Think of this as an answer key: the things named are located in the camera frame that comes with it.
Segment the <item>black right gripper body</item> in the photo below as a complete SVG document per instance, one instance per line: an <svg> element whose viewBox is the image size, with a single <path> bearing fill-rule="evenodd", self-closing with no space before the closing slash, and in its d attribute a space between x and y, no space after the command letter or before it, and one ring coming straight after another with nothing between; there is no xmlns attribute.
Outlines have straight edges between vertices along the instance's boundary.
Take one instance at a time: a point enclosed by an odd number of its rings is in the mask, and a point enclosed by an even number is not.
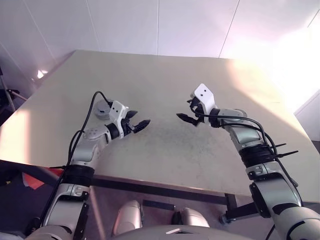
<svg viewBox="0 0 320 240"><path fill-rule="evenodd" d="M194 113L195 119L198 120L198 125L200 123L206 124L205 122L205 113L202 106L202 103L198 98L195 98L194 106L189 106L190 110Z"/></svg>

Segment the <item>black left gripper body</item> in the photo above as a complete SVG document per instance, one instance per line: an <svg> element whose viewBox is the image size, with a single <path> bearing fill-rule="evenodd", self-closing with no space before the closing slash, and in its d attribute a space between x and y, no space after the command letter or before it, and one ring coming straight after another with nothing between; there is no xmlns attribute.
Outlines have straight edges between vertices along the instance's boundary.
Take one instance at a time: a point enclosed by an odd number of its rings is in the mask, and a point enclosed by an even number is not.
<svg viewBox="0 0 320 240"><path fill-rule="evenodd" d="M134 134L136 133L136 127L130 123L130 119L127 117L121 120L121 127L123 130L124 137L131 133L134 133Z"/></svg>

